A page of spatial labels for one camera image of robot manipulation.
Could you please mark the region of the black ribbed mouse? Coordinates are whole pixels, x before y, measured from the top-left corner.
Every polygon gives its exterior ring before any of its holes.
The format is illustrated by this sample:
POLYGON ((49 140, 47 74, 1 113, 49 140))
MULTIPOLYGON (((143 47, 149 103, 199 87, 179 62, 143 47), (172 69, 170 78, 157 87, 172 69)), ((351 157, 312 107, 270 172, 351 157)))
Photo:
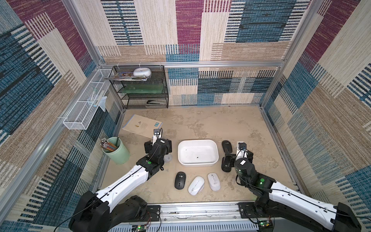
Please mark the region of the black ribbed mouse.
POLYGON ((224 151, 224 153, 225 153, 226 156, 232 154, 232 145, 231 145, 231 142, 230 141, 224 140, 222 142, 222 148, 223 148, 223 151, 224 151))

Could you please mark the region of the light grey mouse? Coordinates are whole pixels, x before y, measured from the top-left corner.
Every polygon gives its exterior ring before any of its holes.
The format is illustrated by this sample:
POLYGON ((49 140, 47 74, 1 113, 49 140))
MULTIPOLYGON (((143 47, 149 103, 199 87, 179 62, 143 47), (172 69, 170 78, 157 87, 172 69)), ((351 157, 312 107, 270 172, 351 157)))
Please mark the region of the light grey mouse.
POLYGON ((163 159, 164 159, 164 162, 165 163, 168 163, 168 162, 171 162, 172 161, 173 156, 172 156, 172 154, 167 154, 167 155, 164 156, 163 159))

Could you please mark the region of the white mouse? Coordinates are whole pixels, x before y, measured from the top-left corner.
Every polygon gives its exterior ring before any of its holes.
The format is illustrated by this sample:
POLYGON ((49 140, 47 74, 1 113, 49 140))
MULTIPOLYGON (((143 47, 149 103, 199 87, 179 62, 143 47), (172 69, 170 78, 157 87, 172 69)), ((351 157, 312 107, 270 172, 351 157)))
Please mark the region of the white mouse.
POLYGON ((188 187, 188 193, 195 196, 204 189, 204 185, 205 179, 201 176, 196 176, 188 187))
POLYGON ((221 189, 221 184, 220 184, 220 180, 217 176, 216 173, 209 173, 207 175, 208 177, 208 182, 209 182, 209 186, 211 188, 211 190, 213 191, 219 191, 221 189))

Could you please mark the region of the white storage box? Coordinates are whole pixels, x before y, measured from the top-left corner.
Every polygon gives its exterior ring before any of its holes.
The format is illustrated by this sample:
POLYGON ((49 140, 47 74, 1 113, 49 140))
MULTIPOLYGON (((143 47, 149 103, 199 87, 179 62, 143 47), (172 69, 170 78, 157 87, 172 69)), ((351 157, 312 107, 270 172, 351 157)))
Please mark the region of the white storage box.
POLYGON ((217 145, 213 140, 184 140, 178 145, 178 160, 186 167, 213 166, 219 160, 217 145))

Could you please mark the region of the small black Lecoo mouse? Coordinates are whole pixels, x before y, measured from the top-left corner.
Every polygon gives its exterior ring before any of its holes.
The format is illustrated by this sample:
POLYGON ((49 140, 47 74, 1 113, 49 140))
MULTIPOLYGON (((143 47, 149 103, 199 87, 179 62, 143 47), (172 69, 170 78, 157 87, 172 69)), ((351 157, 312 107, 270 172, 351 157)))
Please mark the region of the small black Lecoo mouse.
POLYGON ((231 172, 231 167, 230 167, 230 161, 226 161, 226 158, 223 157, 222 163, 221 163, 221 169, 223 172, 229 173, 231 172))

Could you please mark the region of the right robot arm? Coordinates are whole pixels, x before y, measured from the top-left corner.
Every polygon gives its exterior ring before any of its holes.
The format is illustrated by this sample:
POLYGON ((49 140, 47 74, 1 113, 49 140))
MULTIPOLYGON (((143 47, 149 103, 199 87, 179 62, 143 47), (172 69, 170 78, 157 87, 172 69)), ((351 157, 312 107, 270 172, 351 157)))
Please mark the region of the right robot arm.
POLYGON ((248 188, 256 200, 251 210, 240 208, 243 218, 284 218, 313 232, 360 232, 362 227, 352 209, 328 204, 294 191, 272 177, 256 171, 253 153, 247 149, 232 153, 224 148, 221 168, 236 171, 236 182, 248 188))

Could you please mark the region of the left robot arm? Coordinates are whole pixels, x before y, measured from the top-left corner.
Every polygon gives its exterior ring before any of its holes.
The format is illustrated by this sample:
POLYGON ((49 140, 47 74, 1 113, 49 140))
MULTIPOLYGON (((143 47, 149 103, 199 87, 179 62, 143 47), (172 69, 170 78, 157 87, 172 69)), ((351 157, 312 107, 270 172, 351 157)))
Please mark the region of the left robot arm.
POLYGON ((172 152, 172 142, 160 138, 136 165, 110 186, 96 193, 87 191, 80 198, 69 222, 73 232, 107 232, 122 222, 142 220, 147 216, 147 202, 139 196, 122 200, 135 188, 148 181, 172 152))

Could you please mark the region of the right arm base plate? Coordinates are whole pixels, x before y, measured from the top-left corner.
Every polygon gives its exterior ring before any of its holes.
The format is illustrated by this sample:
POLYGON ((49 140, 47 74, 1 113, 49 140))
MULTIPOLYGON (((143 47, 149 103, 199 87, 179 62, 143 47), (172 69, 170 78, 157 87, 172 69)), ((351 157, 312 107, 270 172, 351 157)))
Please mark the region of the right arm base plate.
POLYGON ((250 217, 253 218, 268 218, 270 217, 279 217, 277 213, 263 213, 260 211, 257 211, 254 206, 254 202, 239 202, 238 204, 239 213, 241 218, 248 219, 250 217))

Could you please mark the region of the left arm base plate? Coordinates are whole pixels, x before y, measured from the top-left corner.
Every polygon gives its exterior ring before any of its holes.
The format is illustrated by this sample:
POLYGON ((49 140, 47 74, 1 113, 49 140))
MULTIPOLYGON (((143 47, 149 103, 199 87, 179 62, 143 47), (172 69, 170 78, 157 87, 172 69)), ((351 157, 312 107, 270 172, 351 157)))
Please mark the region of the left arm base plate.
POLYGON ((159 214, 161 212, 160 205, 149 205, 146 209, 141 211, 139 221, 140 222, 159 222, 159 214))

